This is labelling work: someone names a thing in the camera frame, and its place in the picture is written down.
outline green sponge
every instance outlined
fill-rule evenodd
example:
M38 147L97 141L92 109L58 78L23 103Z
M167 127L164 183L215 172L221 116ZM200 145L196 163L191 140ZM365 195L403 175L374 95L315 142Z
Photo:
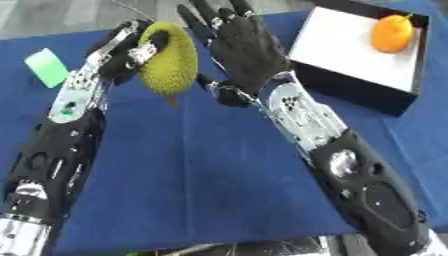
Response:
M25 63L48 88L56 87L69 74L64 64L48 48L29 56Z

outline orange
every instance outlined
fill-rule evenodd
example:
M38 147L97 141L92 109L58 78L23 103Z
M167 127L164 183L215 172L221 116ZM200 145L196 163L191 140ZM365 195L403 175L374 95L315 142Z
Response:
M414 27L408 16L391 15L382 18L372 29L373 47L388 53L399 52L411 42Z

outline blue tablecloth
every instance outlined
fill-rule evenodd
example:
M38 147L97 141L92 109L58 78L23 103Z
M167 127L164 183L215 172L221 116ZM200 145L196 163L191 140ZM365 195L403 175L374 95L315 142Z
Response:
M312 93L365 136L415 191L431 223L448 231L448 24L427 1L391 6L432 17L421 96L400 118ZM269 15L289 48L307 13ZM0 41L0 169L53 101L23 59L44 47L70 68L105 32ZM202 46L200 71L223 78ZM57 252L138 251L189 243L281 239L353 231L292 145L254 108L220 106L194 86L172 108L134 79L110 95L94 170Z

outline prosthetic hand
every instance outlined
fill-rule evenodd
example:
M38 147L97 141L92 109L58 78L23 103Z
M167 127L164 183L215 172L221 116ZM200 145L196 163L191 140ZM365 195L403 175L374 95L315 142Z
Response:
M205 0L191 2L207 25L183 5L179 14L229 77L218 83L200 75L203 88L222 104L252 104L264 112L296 146L339 213L378 255L448 256L397 172L304 90L278 40L244 0L230 0L235 11L218 12ZM274 76L278 86L263 103L258 92Z
M9 171L0 218L0 255L51 253L89 175L105 129L106 94L167 43L156 32L137 47L149 21L120 25L70 72L48 115L36 125Z

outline black forearm casing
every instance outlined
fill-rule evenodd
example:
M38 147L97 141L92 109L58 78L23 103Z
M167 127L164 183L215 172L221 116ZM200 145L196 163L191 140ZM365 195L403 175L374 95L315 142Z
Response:
M19 153L5 187L7 213L58 223L80 193L105 129L104 114L90 109L82 118L57 124L46 118ZM15 193L26 181L43 186L47 199Z
M340 178L330 169L334 153L350 150L357 173ZM426 217L408 186L357 133L347 130L310 152L311 172L344 219L380 256L409 256L428 243Z

